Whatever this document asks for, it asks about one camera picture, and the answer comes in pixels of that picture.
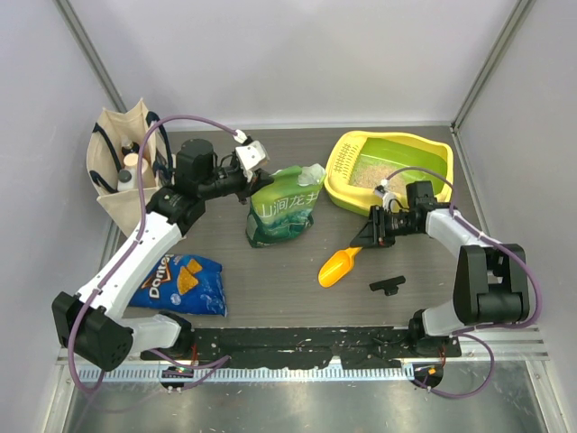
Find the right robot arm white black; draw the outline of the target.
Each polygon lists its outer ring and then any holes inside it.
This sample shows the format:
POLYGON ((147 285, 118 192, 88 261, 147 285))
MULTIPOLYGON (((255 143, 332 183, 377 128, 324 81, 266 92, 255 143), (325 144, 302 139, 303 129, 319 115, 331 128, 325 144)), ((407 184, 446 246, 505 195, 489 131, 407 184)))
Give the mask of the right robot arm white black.
POLYGON ((388 248, 402 235, 428 235, 457 259, 453 294, 445 303, 417 311, 404 341, 412 353, 430 355, 456 334, 476 327, 515 326, 528 319, 531 306, 525 252, 479 232, 449 202, 434 195, 432 183, 406 186, 408 206, 393 211, 395 195, 386 180, 374 189, 382 199, 371 206, 367 223, 351 247, 388 248))

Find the yellow plastic scoop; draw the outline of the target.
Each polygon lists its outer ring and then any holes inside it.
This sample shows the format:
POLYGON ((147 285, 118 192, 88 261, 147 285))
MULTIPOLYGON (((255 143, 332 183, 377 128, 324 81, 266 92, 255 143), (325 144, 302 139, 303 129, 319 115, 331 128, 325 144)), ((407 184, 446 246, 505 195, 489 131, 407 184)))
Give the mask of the yellow plastic scoop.
POLYGON ((335 252, 321 267, 317 280, 323 288, 333 287, 354 267, 355 257, 361 247, 348 247, 335 252))

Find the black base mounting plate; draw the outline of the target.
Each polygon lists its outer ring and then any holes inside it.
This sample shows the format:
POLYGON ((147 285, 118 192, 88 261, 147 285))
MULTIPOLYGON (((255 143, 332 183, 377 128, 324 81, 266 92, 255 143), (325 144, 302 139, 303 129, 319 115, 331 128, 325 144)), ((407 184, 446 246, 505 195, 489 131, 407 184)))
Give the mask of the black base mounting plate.
POLYGON ((198 328, 175 360, 201 364, 229 355, 229 368, 324 369, 334 357, 345 370, 397 367, 402 358, 455 358, 459 342, 449 337, 412 338, 394 327, 198 328))

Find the black bag clip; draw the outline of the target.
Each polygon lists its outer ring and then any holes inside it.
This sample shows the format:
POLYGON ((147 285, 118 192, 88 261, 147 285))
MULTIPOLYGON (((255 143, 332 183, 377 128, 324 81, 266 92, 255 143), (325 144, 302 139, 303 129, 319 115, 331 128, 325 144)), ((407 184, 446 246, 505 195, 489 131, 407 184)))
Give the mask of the black bag clip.
POLYGON ((397 295, 399 286, 405 284, 406 281, 406 277, 400 275, 390 279, 370 283, 369 288, 372 292, 382 291, 386 297, 390 297, 397 295))

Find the aluminium rail frame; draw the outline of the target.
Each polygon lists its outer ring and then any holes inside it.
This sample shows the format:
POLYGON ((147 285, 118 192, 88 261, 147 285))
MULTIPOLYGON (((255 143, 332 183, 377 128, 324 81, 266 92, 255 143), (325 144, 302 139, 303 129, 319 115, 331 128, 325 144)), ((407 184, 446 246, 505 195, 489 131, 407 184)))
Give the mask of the aluminium rail frame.
POLYGON ((535 327, 485 329, 470 337, 417 338, 394 327, 199 328, 179 362, 200 377, 226 357, 212 381, 402 380, 447 361, 533 361, 548 357, 535 327))

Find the blue Doritos chip bag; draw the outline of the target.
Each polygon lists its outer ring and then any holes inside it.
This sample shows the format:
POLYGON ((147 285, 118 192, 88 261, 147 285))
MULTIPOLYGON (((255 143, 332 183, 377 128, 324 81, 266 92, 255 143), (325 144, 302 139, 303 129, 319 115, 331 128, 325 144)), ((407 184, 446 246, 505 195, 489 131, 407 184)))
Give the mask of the blue Doritos chip bag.
POLYGON ((194 254, 165 254, 129 301, 130 307, 226 317, 223 266, 194 254))

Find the yellow green litter box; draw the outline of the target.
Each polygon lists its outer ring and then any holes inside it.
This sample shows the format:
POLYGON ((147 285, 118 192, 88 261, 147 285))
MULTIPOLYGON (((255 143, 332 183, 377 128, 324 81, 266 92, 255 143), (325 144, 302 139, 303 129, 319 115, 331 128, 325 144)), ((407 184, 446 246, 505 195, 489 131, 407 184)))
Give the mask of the yellow green litter box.
POLYGON ((452 191, 454 157, 449 145, 415 134, 350 131, 334 146, 326 164, 325 190, 338 207, 359 215, 381 199, 373 193, 388 176, 388 188, 401 206, 407 204, 406 186, 432 182, 435 197, 448 201, 452 191))

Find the grey capped bottle in tote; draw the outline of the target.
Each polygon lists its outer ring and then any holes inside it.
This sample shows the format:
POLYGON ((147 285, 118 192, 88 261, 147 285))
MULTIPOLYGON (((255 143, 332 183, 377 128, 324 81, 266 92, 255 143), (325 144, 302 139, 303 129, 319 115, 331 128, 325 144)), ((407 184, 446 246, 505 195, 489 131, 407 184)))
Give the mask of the grey capped bottle in tote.
POLYGON ((138 188, 137 175, 135 169, 122 169, 118 172, 117 191, 125 192, 138 188))

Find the green cat litter bag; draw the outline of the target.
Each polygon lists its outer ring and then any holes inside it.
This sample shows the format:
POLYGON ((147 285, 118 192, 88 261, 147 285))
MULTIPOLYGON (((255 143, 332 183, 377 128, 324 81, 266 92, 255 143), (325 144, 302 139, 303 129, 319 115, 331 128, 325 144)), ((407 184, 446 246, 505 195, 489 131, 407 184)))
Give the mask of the green cat litter bag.
POLYGON ((251 247, 287 242, 305 233, 314 224, 313 209, 325 175, 318 163, 274 172, 273 183, 251 198, 245 228, 251 247))

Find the beige canvas tote bag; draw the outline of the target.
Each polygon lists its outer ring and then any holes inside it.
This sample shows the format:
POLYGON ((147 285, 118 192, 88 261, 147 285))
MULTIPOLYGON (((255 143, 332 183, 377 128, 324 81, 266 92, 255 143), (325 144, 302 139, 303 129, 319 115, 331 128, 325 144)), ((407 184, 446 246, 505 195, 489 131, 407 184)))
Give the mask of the beige canvas tote bag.
POLYGON ((150 165, 142 175, 144 197, 151 196, 172 181, 176 155, 170 149, 166 129, 161 126, 143 144, 144 136, 160 117, 141 99, 125 113, 108 109, 95 122, 87 147, 86 165, 95 187, 97 203, 112 218, 124 235, 133 232, 141 219, 138 189, 117 191, 118 172, 124 169, 121 140, 124 136, 144 149, 143 158, 150 165))

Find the white bottle in tote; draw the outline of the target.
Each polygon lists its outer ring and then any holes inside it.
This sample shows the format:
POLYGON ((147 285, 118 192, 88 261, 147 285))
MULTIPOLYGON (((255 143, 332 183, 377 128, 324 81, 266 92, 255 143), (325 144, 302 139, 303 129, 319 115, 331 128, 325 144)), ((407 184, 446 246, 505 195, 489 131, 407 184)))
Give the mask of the white bottle in tote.
MULTIPOLYGON (((129 153, 124 156, 124 168, 128 170, 132 176, 135 178, 137 175, 138 170, 138 162, 139 162, 139 154, 138 153, 129 153)), ((142 160, 141 164, 141 172, 144 176, 144 173, 147 172, 150 168, 150 165, 146 159, 142 160)))

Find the clean litter pellets in box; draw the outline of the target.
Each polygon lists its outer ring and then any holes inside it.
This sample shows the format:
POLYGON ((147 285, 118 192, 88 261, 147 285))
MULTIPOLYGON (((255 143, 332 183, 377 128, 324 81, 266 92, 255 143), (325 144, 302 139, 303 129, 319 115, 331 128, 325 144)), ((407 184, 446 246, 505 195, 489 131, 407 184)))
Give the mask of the clean litter pellets in box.
MULTIPOLYGON (((349 184, 364 189, 374 189, 396 170, 387 164, 362 165, 353 170, 349 184)), ((402 192, 406 182, 398 175, 389 181, 389 188, 395 192, 402 192)))

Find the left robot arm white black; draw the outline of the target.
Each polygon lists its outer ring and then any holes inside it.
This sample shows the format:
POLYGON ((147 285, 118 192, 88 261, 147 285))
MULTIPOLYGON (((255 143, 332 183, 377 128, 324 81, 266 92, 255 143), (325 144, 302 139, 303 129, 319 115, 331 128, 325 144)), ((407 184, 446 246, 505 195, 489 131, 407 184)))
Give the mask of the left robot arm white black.
POLYGON ((264 146, 252 139, 234 149, 227 166, 217 166, 210 142, 184 143, 173 182, 152 195, 141 222, 113 258, 76 294, 61 292, 52 302, 68 359, 79 355, 111 372, 133 353, 158 349, 171 359, 185 358, 194 339, 189 322, 169 312, 125 319, 124 311, 153 265, 204 215, 208 200, 234 194, 244 202, 273 182, 263 169, 268 160, 264 146))

